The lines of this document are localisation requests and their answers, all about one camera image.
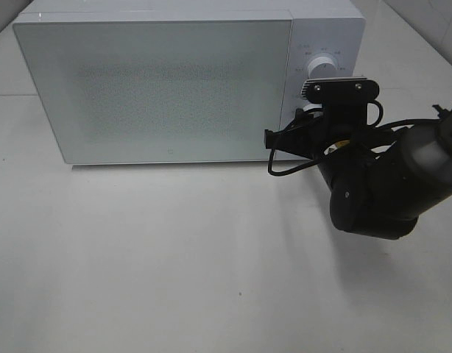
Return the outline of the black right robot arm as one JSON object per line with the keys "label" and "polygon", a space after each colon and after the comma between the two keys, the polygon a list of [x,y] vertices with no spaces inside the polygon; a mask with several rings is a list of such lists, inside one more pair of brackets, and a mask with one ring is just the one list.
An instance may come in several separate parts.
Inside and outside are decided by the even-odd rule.
{"label": "black right robot arm", "polygon": [[338,230],[396,240],[422,213],[452,196],[452,109],[435,119],[369,123],[366,102],[299,109],[265,147],[318,167]]}

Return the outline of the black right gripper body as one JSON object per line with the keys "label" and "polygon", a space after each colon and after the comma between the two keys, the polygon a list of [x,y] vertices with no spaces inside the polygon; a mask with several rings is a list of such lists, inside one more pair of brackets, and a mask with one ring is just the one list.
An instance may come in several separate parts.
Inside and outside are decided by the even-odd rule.
{"label": "black right gripper body", "polygon": [[309,160],[318,160],[332,144],[352,137],[367,127],[368,103],[325,104],[320,108],[297,109],[294,119],[283,129],[266,130],[264,142],[274,159],[283,151]]}

